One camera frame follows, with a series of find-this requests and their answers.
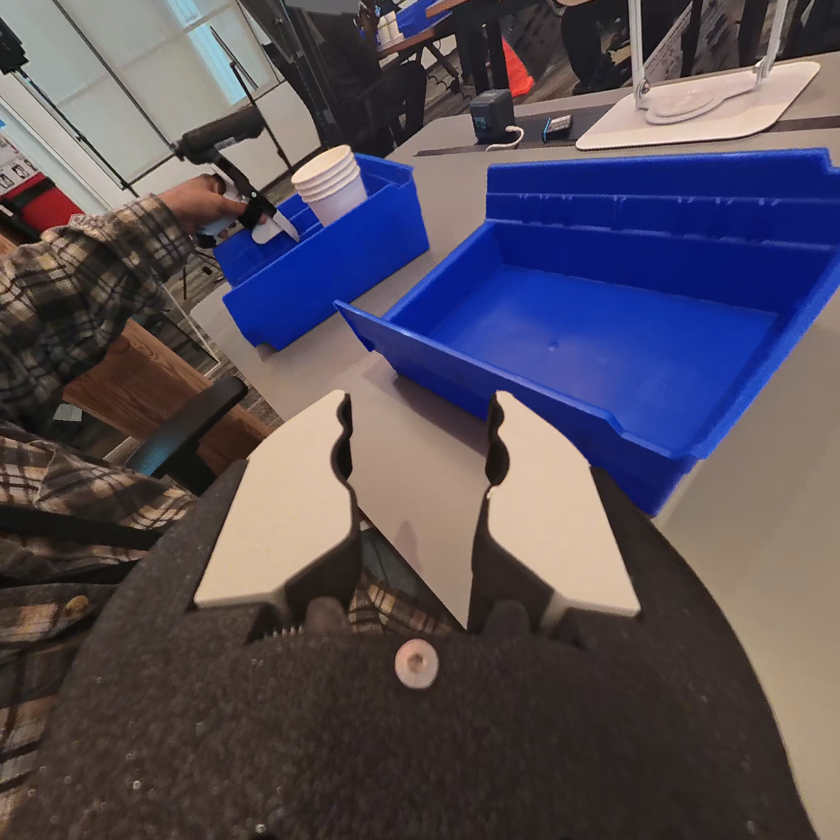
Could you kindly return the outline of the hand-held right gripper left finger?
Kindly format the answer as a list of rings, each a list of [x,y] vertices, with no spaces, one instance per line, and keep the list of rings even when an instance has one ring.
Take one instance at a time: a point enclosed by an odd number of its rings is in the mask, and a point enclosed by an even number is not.
[[[248,457],[196,588],[200,610],[268,605],[347,609],[361,577],[361,512],[350,484],[350,394],[331,391]]]

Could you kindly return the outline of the person's left forearm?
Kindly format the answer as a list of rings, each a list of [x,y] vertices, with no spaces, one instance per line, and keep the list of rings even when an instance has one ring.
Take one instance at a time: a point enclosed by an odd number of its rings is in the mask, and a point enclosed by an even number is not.
[[[76,215],[1,264],[1,417],[46,430],[65,386],[99,364],[132,317],[161,311],[194,246],[156,195]]]

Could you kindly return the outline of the black office chair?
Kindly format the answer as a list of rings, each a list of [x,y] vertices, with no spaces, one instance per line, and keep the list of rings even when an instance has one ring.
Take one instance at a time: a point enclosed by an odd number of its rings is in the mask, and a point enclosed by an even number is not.
[[[150,478],[169,477],[194,496],[201,496],[216,474],[197,453],[198,446],[248,393],[236,376],[211,384],[149,436],[127,460],[125,467]]]

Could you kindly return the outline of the white paper cup green band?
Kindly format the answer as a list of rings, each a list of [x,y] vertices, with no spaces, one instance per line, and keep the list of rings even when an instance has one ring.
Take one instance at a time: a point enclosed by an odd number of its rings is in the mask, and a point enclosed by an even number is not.
[[[354,153],[348,144],[333,147],[304,164],[291,177],[296,189],[315,189],[320,184],[340,178],[358,168]]]
[[[326,201],[319,203],[305,203],[314,212],[320,225],[326,228],[351,213],[356,207],[364,204],[367,197],[367,192],[366,195],[363,196],[361,194],[361,190],[358,192],[352,192],[350,189],[347,189],[339,193],[337,196],[327,199]]]
[[[330,168],[304,178],[305,171],[309,171],[317,162],[311,161],[292,177],[296,191],[306,198],[316,200],[321,196],[332,195],[361,177],[361,168],[351,154]]]
[[[361,168],[355,162],[352,167],[348,167],[330,178],[323,178],[320,181],[313,178],[306,182],[301,181],[296,185],[297,193],[306,203],[326,201],[347,189],[352,192],[361,190],[361,194],[366,195]]]

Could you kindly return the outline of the red fire extinguisher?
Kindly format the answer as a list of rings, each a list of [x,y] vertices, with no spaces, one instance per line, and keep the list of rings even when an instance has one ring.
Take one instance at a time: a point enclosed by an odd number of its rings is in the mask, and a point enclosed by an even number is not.
[[[82,214],[82,209],[43,174],[33,175],[5,192],[2,205],[39,234],[64,226]]]

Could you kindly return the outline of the blue plastic bin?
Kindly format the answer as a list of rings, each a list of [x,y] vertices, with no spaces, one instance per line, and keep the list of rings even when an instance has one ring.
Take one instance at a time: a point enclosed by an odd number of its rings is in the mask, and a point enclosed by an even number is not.
[[[496,392],[657,515],[838,290],[826,149],[494,164],[486,221],[386,314],[393,370],[485,419]]]
[[[278,205],[300,240],[279,233],[259,245],[243,229],[214,256],[230,291],[224,305],[253,346],[283,350],[429,249],[408,164],[359,154],[366,200],[324,227],[299,195]]]

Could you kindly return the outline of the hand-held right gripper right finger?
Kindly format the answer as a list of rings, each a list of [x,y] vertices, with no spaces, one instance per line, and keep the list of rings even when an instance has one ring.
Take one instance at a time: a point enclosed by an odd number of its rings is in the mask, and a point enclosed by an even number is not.
[[[487,432],[469,618],[488,618],[502,601],[527,618],[636,618],[641,605],[588,460],[509,392],[490,399]]]

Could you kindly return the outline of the blue plastic tray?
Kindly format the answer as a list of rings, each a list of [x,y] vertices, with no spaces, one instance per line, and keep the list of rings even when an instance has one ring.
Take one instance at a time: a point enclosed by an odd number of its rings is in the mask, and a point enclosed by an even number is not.
[[[414,1],[403,3],[395,12],[396,25],[405,39],[435,27],[453,10],[453,2]]]

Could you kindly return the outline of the wooden pillar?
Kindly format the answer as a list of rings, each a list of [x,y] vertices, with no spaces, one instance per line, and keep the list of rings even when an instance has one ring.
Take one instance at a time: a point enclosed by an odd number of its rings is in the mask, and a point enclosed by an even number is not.
[[[143,442],[210,385],[172,349],[129,320],[102,361],[69,383],[62,396],[66,403]],[[271,433],[238,404],[205,435],[197,453],[220,476]]]

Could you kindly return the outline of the orange traffic cone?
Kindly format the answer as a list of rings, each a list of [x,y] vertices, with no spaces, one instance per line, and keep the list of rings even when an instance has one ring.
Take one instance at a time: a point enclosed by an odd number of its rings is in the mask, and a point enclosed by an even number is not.
[[[504,38],[502,38],[501,43],[503,55],[505,57],[511,96],[514,99],[525,97],[533,89],[535,84],[534,78],[525,67],[516,51],[510,47],[509,43]]]

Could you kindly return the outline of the black battery charger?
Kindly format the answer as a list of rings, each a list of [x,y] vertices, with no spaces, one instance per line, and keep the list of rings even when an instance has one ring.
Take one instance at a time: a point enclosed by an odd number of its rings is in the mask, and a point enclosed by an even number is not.
[[[507,144],[518,137],[511,92],[488,89],[469,103],[469,117],[478,144]]]

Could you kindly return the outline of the person in plaid shirt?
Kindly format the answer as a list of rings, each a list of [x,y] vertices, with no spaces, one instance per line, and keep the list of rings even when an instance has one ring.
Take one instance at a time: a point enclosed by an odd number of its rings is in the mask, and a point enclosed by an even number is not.
[[[165,479],[2,422],[2,802],[20,796],[81,642],[196,504]]]

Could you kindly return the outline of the black studio light panel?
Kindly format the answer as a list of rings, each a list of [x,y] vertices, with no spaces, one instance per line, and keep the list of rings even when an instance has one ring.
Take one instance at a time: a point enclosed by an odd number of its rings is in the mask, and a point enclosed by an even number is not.
[[[21,71],[28,63],[24,45],[15,32],[0,20],[0,69],[2,75]]]

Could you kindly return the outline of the person's left hand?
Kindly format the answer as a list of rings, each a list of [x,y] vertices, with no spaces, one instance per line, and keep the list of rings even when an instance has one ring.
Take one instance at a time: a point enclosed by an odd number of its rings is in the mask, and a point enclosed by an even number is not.
[[[197,231],[227,220],[239,219],[247,205],[226,197],[227,183],[216,174],[200,174],[163,193],[158,198],[171,212],[184,233]]]

